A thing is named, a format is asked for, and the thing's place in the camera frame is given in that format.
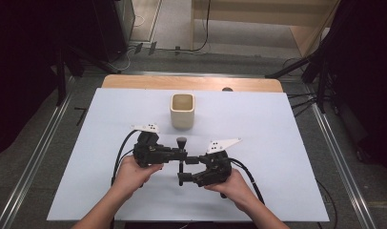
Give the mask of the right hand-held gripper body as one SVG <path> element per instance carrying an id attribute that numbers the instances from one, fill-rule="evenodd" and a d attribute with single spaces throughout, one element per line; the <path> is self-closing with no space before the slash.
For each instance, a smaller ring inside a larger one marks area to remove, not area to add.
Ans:
<path id="1" fill-rule="evenodd" d="M 231 174 L 232 166 L 226 150 L 241 141 L 241 138 L 212 140 L 206 153 L 198 161 L 206 169 L 193 175 L 193 182 L 199 187 L 224 182 Z"/>

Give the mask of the black curtain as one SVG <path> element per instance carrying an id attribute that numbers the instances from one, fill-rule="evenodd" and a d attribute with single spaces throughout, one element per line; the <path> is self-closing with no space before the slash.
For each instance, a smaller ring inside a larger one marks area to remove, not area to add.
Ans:
<path id="1" fill-rule="evenodd" d="M 0 154 L 54 90 L 64 96 L 64 77 L 54 65 L 83 72 L 70 43 L 80 2 L 0 0 Z"/>
<path id="2" fill-rule="evenodd" d="M 387 0 L 340 0 L 326 57 L 360 159 L 387 169 Z"/>

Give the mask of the person's left hand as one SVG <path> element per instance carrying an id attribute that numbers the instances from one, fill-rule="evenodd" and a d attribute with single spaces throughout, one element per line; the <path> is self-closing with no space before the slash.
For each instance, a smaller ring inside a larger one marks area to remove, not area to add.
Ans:
<path id="1" fill-rule="evenodd" d="M 133 156 L 125 156 L 121 161 L 112 188 L 123 200 L 127 200 L 150 179 L 152 174 L 162 168 L 163 164 L 140 167 Z"/>

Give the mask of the metal floor rail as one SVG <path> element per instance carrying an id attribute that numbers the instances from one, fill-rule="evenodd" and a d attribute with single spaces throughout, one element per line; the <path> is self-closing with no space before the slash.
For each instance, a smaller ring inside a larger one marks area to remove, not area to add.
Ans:
<path id="1" fill-rule="evenodd" d="M 368 208 L 368 204 L 362 195 L 352 171 L 336 141 L 334 132 L 330 126 L 326 114 L 323 114 L 317 105 L 313 106 L 313 112 L 322 134 L 327 142 L 333 157 L 339 176 L 348 194 L 349 200 L 354 208 L 359 224 L 362 229 L 377 229 L 377 225 Z"/>
<path id="2" fill-rule="evenodd" d="M 75 85 L 76 78 L 71 76 L 66 84 L 68 93 L 65 95 L 62 103 L 58 105 L 52 113 L 50 121 L 33 150 L 27 166 L 9 195 L 5 208 L 0 215 L 0 229 L 10 229 L 17 212 L 31 187 L 43 158 L 50 147 L 57 127 L 69 106 Z"/>

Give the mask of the person's right hand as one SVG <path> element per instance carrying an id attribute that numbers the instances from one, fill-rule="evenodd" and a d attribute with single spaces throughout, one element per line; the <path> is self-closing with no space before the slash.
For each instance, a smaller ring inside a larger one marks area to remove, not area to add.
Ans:
<path id="1" fill-rule="evenodd" d="M 236 169 L 232 169 L 231 175 L 225 182 L 207 185 L 206 189 L 225 195 L 239 210 L 245 213 L 259 203 L 259 199 Z"/>

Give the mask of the light wooden cabinet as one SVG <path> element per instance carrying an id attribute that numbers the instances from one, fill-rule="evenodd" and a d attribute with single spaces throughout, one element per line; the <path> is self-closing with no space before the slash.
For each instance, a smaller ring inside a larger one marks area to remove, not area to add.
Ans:
<path id="1" fill-rule="evenodd" d="M 191 47 L 194 20 L 205 19 L 211 3 L 210 19 L 289 26 L 302 56 L 311 54 L 317 39 L 331 26 L 341 0 L 191 0 Z"/>

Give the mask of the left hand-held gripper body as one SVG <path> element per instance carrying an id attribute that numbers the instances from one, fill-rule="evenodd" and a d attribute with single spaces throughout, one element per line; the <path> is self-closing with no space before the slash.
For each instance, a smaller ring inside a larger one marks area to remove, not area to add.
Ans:
<path id="1" fill-rule="evenodd" d="M 168 162 L 167 152 L 157 144 L 159 128 L 156 124 L 132 125 L 132 129 L 140 132 L 132 151 L 140 167 Z"/>

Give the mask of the black makeup brush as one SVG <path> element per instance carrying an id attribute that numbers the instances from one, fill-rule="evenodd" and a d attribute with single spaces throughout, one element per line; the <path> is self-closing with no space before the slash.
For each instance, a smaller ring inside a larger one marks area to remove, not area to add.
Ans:
<path id="1" fill-rule="evenodd" d="M 178 146 L 178 149 L 181 153 L 185 154 L 186 153 L 186 150 L 185 150 L 185 146 L 186 146 L 186 143 L 187 143 L 187 138 L 184 137 L 184 136 L 180 136 L 176 139 L 176 142 L 177 142 L 177 146 Z M 180 160 L 179 161 L 179 167 L 178 167 L 178 174 L 182 174 L 184 172 L 184 161 L 183 160 Z"/>

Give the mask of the white table sheet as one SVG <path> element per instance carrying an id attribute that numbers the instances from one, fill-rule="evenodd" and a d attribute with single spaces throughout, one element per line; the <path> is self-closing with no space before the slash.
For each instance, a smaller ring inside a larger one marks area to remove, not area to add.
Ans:
<path id="1" fill-rule="evenodd" d="M 194 124 L 181 132 L 171 124 L 173 91 L 98 89 L 48 218 L 84 217 L 109 189 L 119 150 L 130 150 L 135 143 L 132 126 L 155 123 L 160 143 L 173 147 L 184 136 L 192 156 L 205 154 L 214 140 L 237 139 L 228 155 L 249 169 L 276 216 L 283 221 L 328 220 L 286 94 L 196 91 L 193 95 Z"/>

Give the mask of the cream square ceramic cup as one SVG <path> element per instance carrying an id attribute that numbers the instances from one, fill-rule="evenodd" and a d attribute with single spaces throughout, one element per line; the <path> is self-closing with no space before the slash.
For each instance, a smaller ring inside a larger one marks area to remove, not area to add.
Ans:
<path id="1" fill-rule="evenodd" d="M 193 94 L 173 94 L 170 105 L 171 122 L 176 129 L 188 130 L 194 125 Z"/>

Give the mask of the black stand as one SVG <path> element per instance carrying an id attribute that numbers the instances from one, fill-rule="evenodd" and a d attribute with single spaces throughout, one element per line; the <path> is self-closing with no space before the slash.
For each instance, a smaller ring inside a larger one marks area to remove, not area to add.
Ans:
<path id="1" fill-rule="evenodd" d="M 300 69 L 306 65 L 307 68 L 301 76 L 303 83 L 312 83 L 318 78 L 318 87 L 316 92 L 316 105 L 324 114 L 324 96 L 326 91 L 326 83 L 329 75 L 328 62 L 321 51 L 315 51 L 312 54 L 297 60 L 295 63 L 283 68 L 282 70 L 265 75 L 268 79 L 278 79 L 279 77 L 288 74 L 294 70 Z"/>
<path id="2" fill-rule="evenodd" d="M 103 70 L 106 73 L 116 74 L 119 73 L 115 68 L 110 67 L 108 64 L 104 64 L 87 52 L 68 45 L 66 43 L 59 44 L 55 48 L 56 55 L 56 77 L 57 77 L 57 90 L 58 99 L 56 102 L 57 106 L 64 103 L 67 95 L 67 85 L 65 68 L 68 68 L 72 75 L 82 76 L 84 69 L 81 65 L 80 59 L 85 59 L 95 67 Z"/>

